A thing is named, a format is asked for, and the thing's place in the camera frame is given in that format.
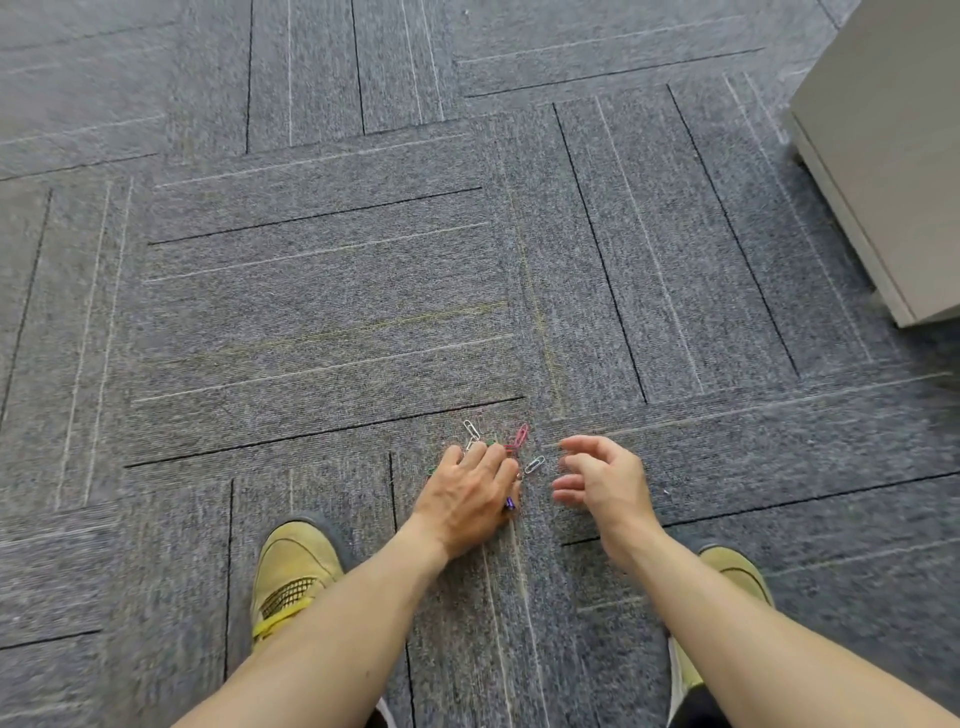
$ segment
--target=yellow sneaker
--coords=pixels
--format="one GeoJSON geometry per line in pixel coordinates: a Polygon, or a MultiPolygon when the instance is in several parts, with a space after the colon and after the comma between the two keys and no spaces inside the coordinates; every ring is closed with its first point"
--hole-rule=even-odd
{"type": "Polygon", "coordinates": [[[322,516],[287,517],[260,549],[250,619],[253,649],[355,565],[346,543],[322,516]]]}
{"type": "MultiPolygon", "coordinates": [[[[757,599],[763,599],[771,607],[774,606],[773,595],[770,594],[770,589],[763,580],[760,570],[742,553],[717,544],[702,546],[697,553],[707,566],[722,573],[744,592],[757,599]]],[[[704,679],[673,635],[667,641],[667,647],[670,651],[670,713],[667,718],[667,725],[669,725],[687,694],[698,685],[703,685],[704,679]]]]}

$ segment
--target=left hand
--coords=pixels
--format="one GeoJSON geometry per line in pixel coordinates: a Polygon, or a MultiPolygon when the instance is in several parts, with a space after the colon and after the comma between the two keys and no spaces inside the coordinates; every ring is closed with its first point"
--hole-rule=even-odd
{"type": "Polygon", "coordinates": [[[444,452],[426,481],[409,524],[436,539],[454,559],[487,541],[520,505],[520,466],[496,443],[474,443],[467,453],[456,445],[444,452]]]}

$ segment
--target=carpet floor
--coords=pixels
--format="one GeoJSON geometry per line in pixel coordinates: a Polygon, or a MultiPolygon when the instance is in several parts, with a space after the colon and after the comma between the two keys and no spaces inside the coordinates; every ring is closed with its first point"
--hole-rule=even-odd
{"type": "Polygon", "coordinates": [[[271,524],[370,556],[464,420],[548,462],[399,726],[665,722],[661,623],[550,502],[577,431],[960,711],[960,328],[892,325],[779,121],[855,4],[5,3],[0,726],[169,726],[271,524]]]}

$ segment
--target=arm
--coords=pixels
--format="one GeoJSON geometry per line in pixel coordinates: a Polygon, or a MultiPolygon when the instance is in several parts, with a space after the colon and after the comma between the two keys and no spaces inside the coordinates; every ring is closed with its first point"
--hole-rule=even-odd
{"type": "Polygon", "coordinates": [[[658,613],[737,728],[950,726],[960,720],[897,678],[737,589],[660,527],[639,458],[612,440],[561,442],[554,498],[586,506],[604,549],[658,613]]]}
{"type": "Polygon", "coordinates": [[[362,726],[426,590],[450,559],[507,520],[507,496],[518,502],[518,465],[502,446],[478,443],[462,461],[461,454],[447,449],[388,544],[264,643],[177,728],[362,726]]]}

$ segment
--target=white furniture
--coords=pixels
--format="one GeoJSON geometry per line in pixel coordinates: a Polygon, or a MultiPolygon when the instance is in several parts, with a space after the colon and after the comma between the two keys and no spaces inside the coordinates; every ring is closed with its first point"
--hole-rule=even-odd
{"type": "Polygon", "coordinates": [[[863,0],[786,117],[897,323],[960,315],[960,0],[863,0]]]}

